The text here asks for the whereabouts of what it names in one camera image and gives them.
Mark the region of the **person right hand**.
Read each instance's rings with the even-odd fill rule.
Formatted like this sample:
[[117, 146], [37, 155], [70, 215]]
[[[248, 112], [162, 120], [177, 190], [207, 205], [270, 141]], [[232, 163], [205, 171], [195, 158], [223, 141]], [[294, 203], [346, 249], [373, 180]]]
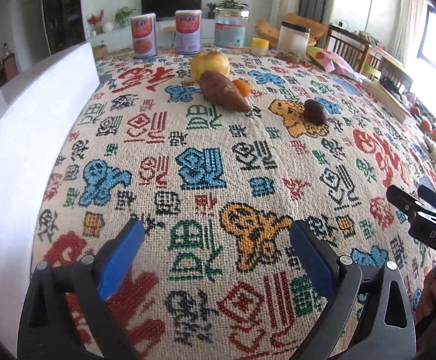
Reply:
[[424, 288], [416, 310], [417, 322], [420, 322], [424, 317], [429, 316], [434, 308], [436, 301], [436, 269], [433, 268], [424, 281]]

